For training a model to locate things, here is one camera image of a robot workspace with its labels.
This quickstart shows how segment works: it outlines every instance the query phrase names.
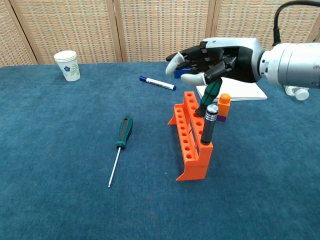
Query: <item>notepad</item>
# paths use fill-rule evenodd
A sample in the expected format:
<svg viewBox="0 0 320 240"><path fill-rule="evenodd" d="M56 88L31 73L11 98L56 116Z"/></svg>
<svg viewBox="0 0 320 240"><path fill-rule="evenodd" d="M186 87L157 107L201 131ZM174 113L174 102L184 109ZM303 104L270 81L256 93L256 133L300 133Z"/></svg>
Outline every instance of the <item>notepad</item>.
<svg viewBox="0 0 320 240"><path fill-rule="evenodd" d="M196 90L203 97L206 86L196 86ZM221 94L229 94L231 101L254 101L266 100L267 95L261 90L256 83L247 83L222 77L222 85L219 95L213 100L217 102Z"/></svg>

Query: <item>paper cup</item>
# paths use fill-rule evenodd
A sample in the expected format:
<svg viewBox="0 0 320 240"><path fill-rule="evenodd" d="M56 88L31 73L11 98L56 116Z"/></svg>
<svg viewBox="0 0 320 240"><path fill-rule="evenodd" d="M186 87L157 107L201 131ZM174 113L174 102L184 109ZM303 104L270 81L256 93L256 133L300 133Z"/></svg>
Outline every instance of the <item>paper cup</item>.
<svg viewBox="0 0 320 240"><path fill-rule="evenodd" d="M53 57L55 62L61 69L65 80L67 80L68 82L74 82L80 78L77 54L75 51L60 51L56 53Z"/></svg>

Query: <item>orange rack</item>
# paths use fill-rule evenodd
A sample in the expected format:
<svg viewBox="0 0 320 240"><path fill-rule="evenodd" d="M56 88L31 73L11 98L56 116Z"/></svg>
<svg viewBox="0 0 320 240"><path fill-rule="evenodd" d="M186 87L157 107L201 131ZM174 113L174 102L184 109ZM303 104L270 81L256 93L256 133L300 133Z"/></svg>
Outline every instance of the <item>orange rack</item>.
<svg viewBox="0 0 320 240"><path fill-rule="evenodd" d="M182 150L184 172L177 181L203 180L206 177L211 153L209 145L201 143L201 135L205 121L195 113L199 107L193 91L184 92L183 103L175 104L173 117L168 125L176 125Z"/></svg>

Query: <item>wicker screen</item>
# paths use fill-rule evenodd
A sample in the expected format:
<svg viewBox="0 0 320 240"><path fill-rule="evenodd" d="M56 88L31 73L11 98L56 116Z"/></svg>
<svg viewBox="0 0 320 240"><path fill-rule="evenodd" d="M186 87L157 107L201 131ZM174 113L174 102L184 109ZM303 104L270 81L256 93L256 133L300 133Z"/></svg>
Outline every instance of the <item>wicker screen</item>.
<svg viewBox="0 0 320 240"><path fill-rule="evenodd" d="M9 2L0 1L0 67L36 63L27 40L18 31L19 25L14 23L17 21L14 17Z"/></svg>
<svg viewBox="0 0 320 240"><path fill-rule="evenodd" d="M256 37L269 49L273 43L273 24L280 0L221 1L217 37ZM320 8L289 6L279 15L282 43L304 43L320 13Z"/></svg>
<svg viewBox="0 0 320 240"><path fill-rule="evenodd" d="M76 51L79 63L121 61L112 0L11 2L39 63L53 64L63 50Z"/></svg>
<svg viewBox="0 0 320 240"><path fill-rule="evenodd" d="M205 38L210 0L115 0L122 58L164 61Z"/></svg>

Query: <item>marker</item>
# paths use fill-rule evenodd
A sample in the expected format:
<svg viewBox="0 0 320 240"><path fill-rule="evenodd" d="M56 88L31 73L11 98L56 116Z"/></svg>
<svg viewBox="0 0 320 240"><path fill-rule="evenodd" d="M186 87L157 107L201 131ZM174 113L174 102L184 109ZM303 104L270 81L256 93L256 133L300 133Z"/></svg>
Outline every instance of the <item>marker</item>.
<svg viewBox="0 0 320 240"><path fill-rule="evenodd" d="M149 83L149 84L157 85L159 87L163 87L163 88L166 88L166 89L171 89L173 91L175 91L176 88L177 88L175 85L172 85L172 84L169 84L169 83L166 83L166 82L163 82L163 81L154 80L152 78L148 78L148 77L145 77L145 76L140 76L139 79L142 82L146 82L146 83Z"/></svg>

